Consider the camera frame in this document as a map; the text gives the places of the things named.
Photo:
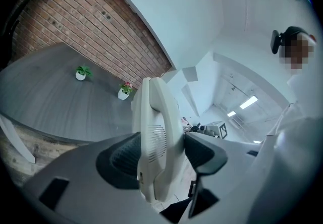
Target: red brick wall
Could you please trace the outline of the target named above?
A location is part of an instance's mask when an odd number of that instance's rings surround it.
[[[171,67],[124,0],[32,0],[14,34],[14,60],[58,42],[135,87],[143,78],[160,76]]]

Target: ceiling light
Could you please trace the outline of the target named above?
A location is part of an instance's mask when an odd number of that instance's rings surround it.
[[[228,117],[234,116],[236,114],[236,112],[232,111],[230,113],[228,113]]]
[[[250,99],[248,99],[246,102],[244,102],[240,107],[242,109],[245,109],[246,107],[250,106],[251,104],[254,104],[258,98],[256,96],[252,96]]]

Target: table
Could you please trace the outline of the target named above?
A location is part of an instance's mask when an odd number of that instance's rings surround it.
[[[93,76],[78,81],[75,69],[84,65]],[[14,121],[56,139],[90,142],[131,133],[133,94],[119,100],[121,83],[64,43],[46,47],[0,72],[1,127],[11,137]]]

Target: headphones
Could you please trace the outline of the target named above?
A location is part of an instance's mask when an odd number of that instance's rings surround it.
[[[277,30],[273,31],[272,34],[272,41],[271,41],[271,48],[273,54],[277,54],[278,48],[280,45],[285,45],[285,43],[290,43],[292,37],[299,33],[304,33],[308,35],[308,33],[299,27],[288,27],[284,33],[278,33]]]

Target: potted plant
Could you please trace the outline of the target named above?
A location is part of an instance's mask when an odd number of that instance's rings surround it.
[[[121,89],[118,92],[118,98],[121,100],[125,100],[129,97],[129,94],[132,92],[132,84],[130,82],[126,82],[125,84],[120,84]]]
[[[85,79],[86,75],[92,76],[92,73],[90,72],[90,68],[88,66],[79,66],[78,68],[76,68],[76,79],[82,81]]]

